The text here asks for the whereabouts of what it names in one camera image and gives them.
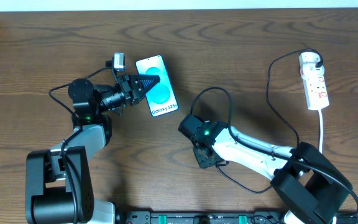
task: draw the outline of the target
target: white cable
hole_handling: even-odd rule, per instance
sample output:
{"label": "white cable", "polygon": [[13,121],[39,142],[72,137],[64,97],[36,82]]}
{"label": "white cable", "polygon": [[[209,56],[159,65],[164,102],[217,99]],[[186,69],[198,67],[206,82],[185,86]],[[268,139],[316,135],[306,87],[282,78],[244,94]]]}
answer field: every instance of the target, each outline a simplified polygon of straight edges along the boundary
{"label": "white cable", "polygon": [[320,120],[320,138],[318,143],[318,150],[320,153],[323,153],[323,136],[324,136],[324,127],[323,127],[323,113],[321,110],[318,110],[318,117]]}

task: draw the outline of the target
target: green connector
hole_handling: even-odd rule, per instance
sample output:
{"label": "green connector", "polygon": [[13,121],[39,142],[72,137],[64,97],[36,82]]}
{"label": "green connector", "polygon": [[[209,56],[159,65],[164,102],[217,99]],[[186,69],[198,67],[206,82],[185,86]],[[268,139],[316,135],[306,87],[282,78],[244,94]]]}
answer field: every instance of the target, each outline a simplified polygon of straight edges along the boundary
{"label": "green connector", "polygon": [[240,224],[247,224],[247,217],[246,216],[239,216]]}
{"label": "green connector", "polygon": [[167,216],[166,215],[160,215],[158,217],[158,224],[167,224]]}

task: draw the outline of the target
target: smartphone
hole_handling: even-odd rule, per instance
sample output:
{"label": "smartphone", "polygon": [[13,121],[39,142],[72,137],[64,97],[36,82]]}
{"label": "smartphone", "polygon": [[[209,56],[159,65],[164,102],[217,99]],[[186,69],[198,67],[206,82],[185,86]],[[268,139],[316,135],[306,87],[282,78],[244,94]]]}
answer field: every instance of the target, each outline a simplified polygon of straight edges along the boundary
{"label": "smartphone", "polygon": [[178,109],[178,102],[161,55],[137,61],[136,69],[139,75],[160,76],[160,82],[146,93],[147,103],[153,117]]}

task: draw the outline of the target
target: wood grain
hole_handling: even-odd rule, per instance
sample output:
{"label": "wood grain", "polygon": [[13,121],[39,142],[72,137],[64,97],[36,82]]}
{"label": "wood grain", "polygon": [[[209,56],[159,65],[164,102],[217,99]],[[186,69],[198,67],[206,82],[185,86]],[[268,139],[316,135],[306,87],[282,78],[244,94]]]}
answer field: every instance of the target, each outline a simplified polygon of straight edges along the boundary
{"label": "wood grain", "polygon": [[[48,96],[52,87],[101,68],[125,52],[136,60],[163,55],[179,110],[152,118],[146,102],[113,119],[113,139],[90,162],[95,196],[120,207],[153,210],[285,209],[273,190],[252,195],[211,168],[198,168],[178,131],[193,98],[218,85],[235,101],[234,124],[281,145],[293,133],[265,102],[270,62],[304,47],[324,56],[331,105],[323,111],[326,157],[358,194],[358,9],[0,13],[0,223],[25,223],[25,158],[71,133],[69,114]],[[271,102],[318,144],[318,115],[308,111],[296,56],[272,70]],[[95,83],[112,83],[103,72]],[[70,104],[65,90],[58,97]],[[219,92],[202,97],[196,112],[227,117]],[[253,189],[269,184],[233,164],[225,171]],[[349,198],[343,209],[353,209]]]}

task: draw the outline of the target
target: white power strip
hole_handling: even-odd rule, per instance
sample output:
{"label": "white power strip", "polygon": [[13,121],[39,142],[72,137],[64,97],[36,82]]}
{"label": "white power strip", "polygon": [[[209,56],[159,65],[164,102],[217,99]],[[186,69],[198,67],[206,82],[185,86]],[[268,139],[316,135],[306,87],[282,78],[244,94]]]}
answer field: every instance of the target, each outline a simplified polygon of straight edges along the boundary
{"label": "white power strip", "polygon": [[324,66],[316,68],[319,61],[320,56],[313,52],[304,52],[299,56],[301,77],[309,110],[321,110],[329,106]]}

